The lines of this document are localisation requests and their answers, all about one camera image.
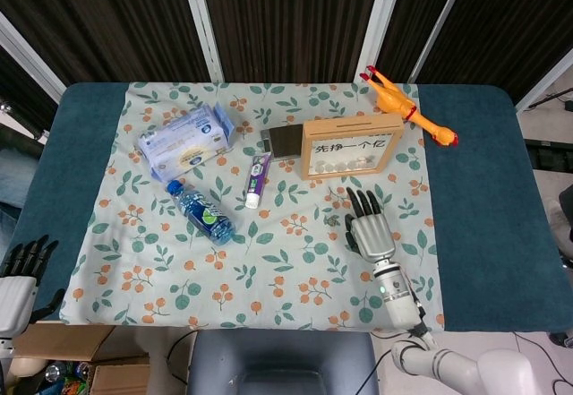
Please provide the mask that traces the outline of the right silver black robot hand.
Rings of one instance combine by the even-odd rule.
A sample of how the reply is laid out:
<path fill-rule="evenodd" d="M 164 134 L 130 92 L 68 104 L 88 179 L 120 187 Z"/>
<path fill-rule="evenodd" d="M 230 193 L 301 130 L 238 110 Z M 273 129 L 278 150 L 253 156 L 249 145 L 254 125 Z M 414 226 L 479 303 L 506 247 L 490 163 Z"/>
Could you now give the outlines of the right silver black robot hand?
<path fill-rule="evenodd" d="M 381 206 L 370 190 L 346 189 L 353 214 L 345 216 L 346 242 L 350 250 L 370 263 L 389 261 L 396 246 Z"/>

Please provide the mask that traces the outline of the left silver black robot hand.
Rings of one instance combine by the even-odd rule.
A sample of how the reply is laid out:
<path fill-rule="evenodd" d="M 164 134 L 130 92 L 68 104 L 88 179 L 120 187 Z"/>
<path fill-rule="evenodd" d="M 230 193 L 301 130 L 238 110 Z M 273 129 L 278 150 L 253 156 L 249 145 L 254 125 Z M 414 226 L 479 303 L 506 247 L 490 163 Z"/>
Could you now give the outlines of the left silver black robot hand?
<path fill-rule="evenodd" d="M 54 313 L 64 300 L 59 288 L 51 301 L 34 309 L 39 285 L 59 242 L 48 243 L 49 235 L 26 245 L 19 243 L 1 261 L 1 340 L 14 339 L 26 328 Z"/>

